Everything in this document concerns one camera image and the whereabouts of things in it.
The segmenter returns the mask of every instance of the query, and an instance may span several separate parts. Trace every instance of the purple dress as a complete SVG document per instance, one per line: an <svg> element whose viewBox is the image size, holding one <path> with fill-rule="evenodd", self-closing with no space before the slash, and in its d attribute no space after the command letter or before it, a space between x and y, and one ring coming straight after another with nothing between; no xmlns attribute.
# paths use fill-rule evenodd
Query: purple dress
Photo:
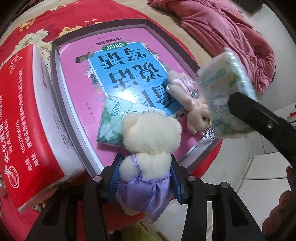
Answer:
<svg viewBox="0 0 296 241"><path fill-rule="evenodd" d="M154 223L173 197L171 172L161 180L144 181L135 154L131 155L131 161L138 170L138 176L129 182L121 181L119 193L125 205L137 211L149 212Z"/></svg>

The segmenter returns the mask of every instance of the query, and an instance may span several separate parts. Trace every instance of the screw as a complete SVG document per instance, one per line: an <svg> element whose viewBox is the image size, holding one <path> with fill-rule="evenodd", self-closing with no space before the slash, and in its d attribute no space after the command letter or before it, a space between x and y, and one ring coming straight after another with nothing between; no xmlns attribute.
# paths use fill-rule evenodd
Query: screw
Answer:
<svg viewBox="0 0 296 241"><path fill-rule="evenodd" d="M93 177L93 180L95 182L99 182L100 180L102 180L102 177L101 176L95 176L95 177Z"/></svg>
<svg viewBox="0 0 296 241"><path fill-rule="evenodd" d="M189 181L191 181L191 182L196 181L196 177L193 176L193 175L189 176L187 179L188 179Z"/></svg>
<svg viewBox="0 0 296 241"><path fill-rule="evenodd" d="M274 123L270 120L269 122L267 122L267 129L271 130L274 127Z"/></svg>
<svg viewBox="0 0 296 241"><path fill-rule="evenodd" d="M69 187L69 183L63 183L61 187L62 189L67 189Z"/></svg>
<svg viewBox="0 0 296 241"><path fill-rule="evenodd" d="M221 186L223 187L223 188L229 188L229 183L227 183L227 182L222 182L221 183Z"/></svg>
<svg viewBox="0 0 296 241"><path fill-rule="evenodd" d="M193 99L198 99L200 97L197 90L191 91L191 96L192 96Z"/></svg>

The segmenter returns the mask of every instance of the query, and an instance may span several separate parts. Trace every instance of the star decoration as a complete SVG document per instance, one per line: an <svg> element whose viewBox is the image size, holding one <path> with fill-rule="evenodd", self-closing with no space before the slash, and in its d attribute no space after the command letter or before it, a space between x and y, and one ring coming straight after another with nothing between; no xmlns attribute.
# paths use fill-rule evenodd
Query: star decoration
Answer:
<svg viewBox="0 0 296 241"><path fill-rule="evenodd" d="M86 71L85 75L87 75L87 77L89 78L91 74L93 74L93 75L96 74L95 71L96 71L96 69L91 68L89 71L88 70Z"/></svg>
<svg viewBox="0 0 296 241"><path fill-rule="evenodd" d="M154 58L159 59L160 55L159 54L152 54Z"/></svg>

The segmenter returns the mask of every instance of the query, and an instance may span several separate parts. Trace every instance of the red paper box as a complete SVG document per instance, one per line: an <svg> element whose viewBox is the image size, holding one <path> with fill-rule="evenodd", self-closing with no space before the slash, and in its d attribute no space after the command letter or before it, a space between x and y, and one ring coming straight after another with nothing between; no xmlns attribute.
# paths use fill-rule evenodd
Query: red paper box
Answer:
<svg viewBox="0 0 296 241"><path fill-rule="evenodd" d="M49 198L84 171L69 139L35 45L0 70L0 172L19 211Z"/></svg>

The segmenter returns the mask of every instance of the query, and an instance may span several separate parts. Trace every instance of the stuffed bunny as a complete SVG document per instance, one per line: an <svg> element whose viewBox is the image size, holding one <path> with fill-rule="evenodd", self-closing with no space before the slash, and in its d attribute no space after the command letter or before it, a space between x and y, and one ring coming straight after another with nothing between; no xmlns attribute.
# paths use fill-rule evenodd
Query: stuffed bunny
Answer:
<svg viewBox="0 0 296 241"><path fill-rule="evenodd" d="M119 167L121 205L125 212L147 212L154 222L173 197L171 153L180 145L182 127L165 115L130 113L123 118L122 128L123 144L132 155Z"/></svg>
<svg viewBox="0 0 296 241"><path fill-rule="evenodd" d="M189 111L187 127L190 133L206 130L210 123L210 112L205 100L199 97L197 83L188 75L174 70L168 72L168 81L166 91Z"/></svg>

